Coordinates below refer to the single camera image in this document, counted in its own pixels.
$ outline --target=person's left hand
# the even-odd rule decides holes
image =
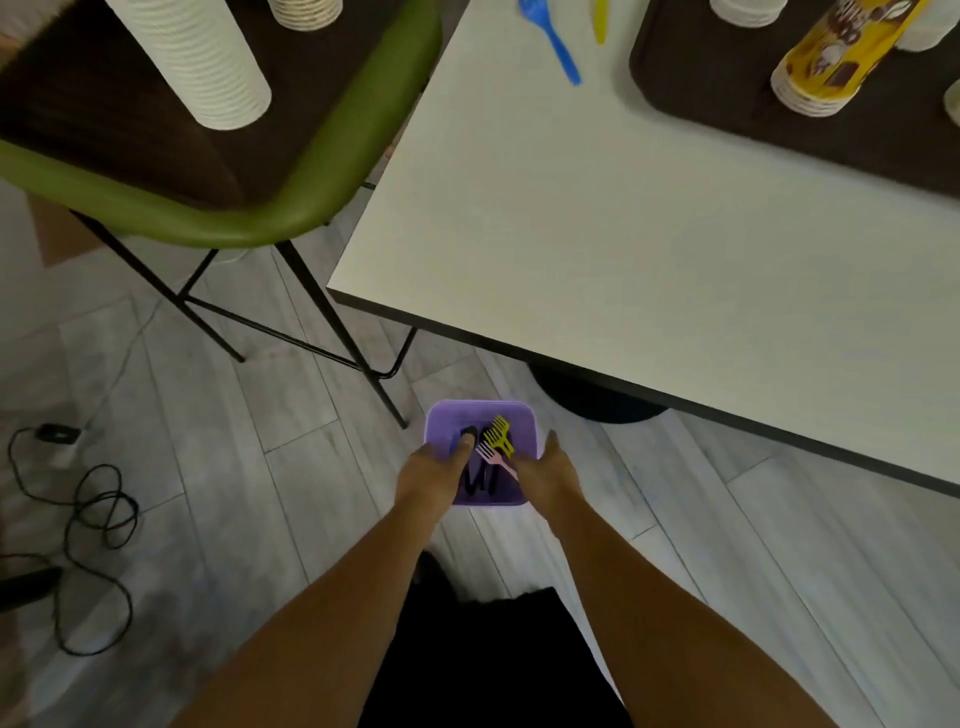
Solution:
[[[413,508],[427,519],[431,527],[437,524],[457,495],[460,473],[473,452],[473,435],[464,435],[446,460],[434,457],[430,445],[411,453],[396,477],[394,507]]]

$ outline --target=black cable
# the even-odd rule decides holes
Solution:
[[[100,531],[100,541],[103,544],[104,548],[115,551],[118,548],[123,548],[133,536],[133,532],[136,530],[137,524],[140,522],[140,504],[136,500],[128,496],[123,492],[123,474],[120,473],[120,470],[110,463],[101,463],[100,465],[95,465],[90,468],[84,476],[80,479],[80,482],[77,483],[77,487],[73,491],[73,498],[71,500],[53,500],[44,496],[35,496],[33,493],[30,493],[26,486],[23,483],[23,477],[20,475],[20,469],[17,468],[16,458],[13,457],[13,446],[16,444],[16,439],[25,432],[33,432],[32,427],[22,427],[18,429],[11,437],[10,442],[7,444],[7,457],[10,460],[10,465],[13,471],[13,479],[16,481],[17,487],[20,489],[20,493],[29,498],[30,500],[35,500],[39,503],[47,503],[49,505],[57,505],[69,507],[73,510],[70,514],[70,518],[66,522],[66,526],[63,529],[63,556],[69,561],[73,566],[77,567],[81,571],[85,571],[91,576],[96,576],[97,578],[107,581],[111,586],[116,587],[120,590],[120,593],[123,595],[124,599],[127,602],[127,618],[123,623],[123,626],[117,632],[116,636],[104,647],[100,649],[93,650],[90,652],[82,652],[80,650],[75,650],[71,648],[66,643],[66,639],[63,636],[62,625],[60,623],[60,587],[62,585],[62,579],[58,582],[57,586],[54,588],[54,637],[57,640],[57,645],[63,650],[66,654],[72,655],[73,657],[93,657],[94,655],[99,655],[102,652],[106,652],[115,644],[119,643],[127,635],[127,632],[130,630],[131,625],[133,624],[133,597],[130,593],[130,590],[125,587],[119,579],[110,576],[109,574],[103,573],[102,571],[97,571],[92,567],[83,564],[74,558],[73,554],[70,552],[70,531],[79,523],[80,525],[86,526],[94,531]],[[96,494],[93,497],[87,499],[82,499],[80,497],[81,490],[84,488],[85,483],[90,478],[91,475],[100,470],[109,470],[113,471],[116,475],[116,488],[113,490],[106,490]],[[102,523],[91,522],[84,517],[84,512],[97,505],[98,503],[103,503],[108,500],[112,501],[112,504],[107,513],[107,517]],[[120,502],[123,501],[130,507],[130,515],[118,523],[114,523],[113,515],[116,513],[117,506]],[[110,542],[110,534],[117,529],[124,528],[125,526],[130,526],[130,532],[127,533],[121,541],[117,543]],[[42,561],[46,566],[54,566],[50,558],[42,553],[4,553],[0,554],[0,559],[13,559],[13,558],[32,558]]]

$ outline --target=pink plastic fork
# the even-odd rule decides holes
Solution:
[[[491,448],[490,445],[484,442],[477,443],[476,450],[480,453],[480,457],[482,457],[485,461],[491,465],[499,465],[501,468],[507,471],[507,473],[512,475],[516,482],[520,482],[520,479],[516,476],[516,471],[507,465],[507,462],[503,459],[503,455]]]

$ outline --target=cardboard box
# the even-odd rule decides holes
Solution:
[[[18,48],[18,41],[0,36],[0,67],[14,56]],[[34,217],[36,245],[44,268],[89,253],[102,245],[66,207],[33,193],[27,193],[27,203]]]

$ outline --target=yellow plastic utensil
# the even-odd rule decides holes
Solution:
[[[510,423],[497,415],[490,427],[484,431],[484,440],[492,448],[501,448],[507,454],[507,457],[514,454],[514,446],[507,442],[507,430],[509,429]]]
[[[597,45],[607,41],[607,14],[610,11],[609,0],[593,0],[593,36]]]

